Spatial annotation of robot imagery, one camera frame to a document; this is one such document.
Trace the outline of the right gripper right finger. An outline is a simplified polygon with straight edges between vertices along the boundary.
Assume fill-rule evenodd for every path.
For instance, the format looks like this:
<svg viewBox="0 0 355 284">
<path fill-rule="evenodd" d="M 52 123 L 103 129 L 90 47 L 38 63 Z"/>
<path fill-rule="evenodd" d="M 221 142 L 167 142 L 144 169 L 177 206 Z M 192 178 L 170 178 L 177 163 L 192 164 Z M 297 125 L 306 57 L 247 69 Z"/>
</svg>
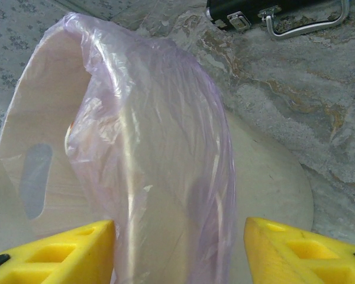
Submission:
<svg viewBox="0 0 355 284">
<path fill-rule="evenodd" d="M 355 245 L 251 217 L 244 245 L 253 283 L 355 283 Z"/>
</svg>

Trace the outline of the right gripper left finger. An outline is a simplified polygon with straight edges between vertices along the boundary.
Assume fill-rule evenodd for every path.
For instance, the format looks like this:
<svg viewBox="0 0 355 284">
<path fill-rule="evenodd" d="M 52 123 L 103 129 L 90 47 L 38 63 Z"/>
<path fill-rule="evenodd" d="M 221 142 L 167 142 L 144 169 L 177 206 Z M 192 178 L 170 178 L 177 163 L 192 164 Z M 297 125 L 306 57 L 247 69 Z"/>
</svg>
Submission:
<svg viewBox="0 0 355 284">
<path fill-rule="evenodd" d="M 110 283 L 114 234 L 103 220 L 0 252 L 0 283 Z"/>
</svg>

